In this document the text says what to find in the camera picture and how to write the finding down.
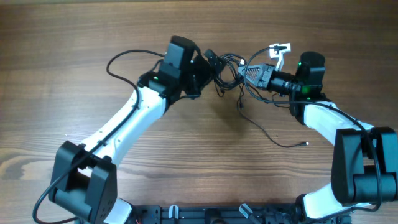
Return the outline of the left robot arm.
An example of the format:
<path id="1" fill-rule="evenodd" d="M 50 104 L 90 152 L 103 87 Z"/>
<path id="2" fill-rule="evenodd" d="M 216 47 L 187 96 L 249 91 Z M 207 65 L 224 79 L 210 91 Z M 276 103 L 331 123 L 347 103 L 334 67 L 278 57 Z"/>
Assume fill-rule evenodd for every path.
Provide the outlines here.
<path id="1" fill-rule="evenodd" d="M 154 68 L 133 83 L 129 101 L 79 145 L 58 149 L 52 180 L 43 196 L 71 212 L 74 223 L 139 223 L 134 207 L 118 197 L 117 169 L 139 136 L 182 98 L 198 98 L 224 69 L 211 50 L 173 36 Z"/>

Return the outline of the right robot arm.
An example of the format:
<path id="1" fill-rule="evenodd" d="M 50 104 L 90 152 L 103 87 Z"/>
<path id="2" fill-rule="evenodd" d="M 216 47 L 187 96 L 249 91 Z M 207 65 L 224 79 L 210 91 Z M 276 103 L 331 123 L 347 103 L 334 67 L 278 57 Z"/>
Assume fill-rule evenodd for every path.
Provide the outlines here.
<path id="1" fill-rule="evenodd" d="M 324 93 L 325 58 L 317 52 L 300 56 L 294 75 L 277 65 L 238 67 L 244 86 L 288 96 L 290 113 L 302 125 L 316 130 L 334 147 L 330 183 L 298 197 L 294 222 L 315 223 L 362 210 L 377 211 L 384 202 L 397 200 L 397 134 L 390 127 L 374 127 L 342 112 Z"/>

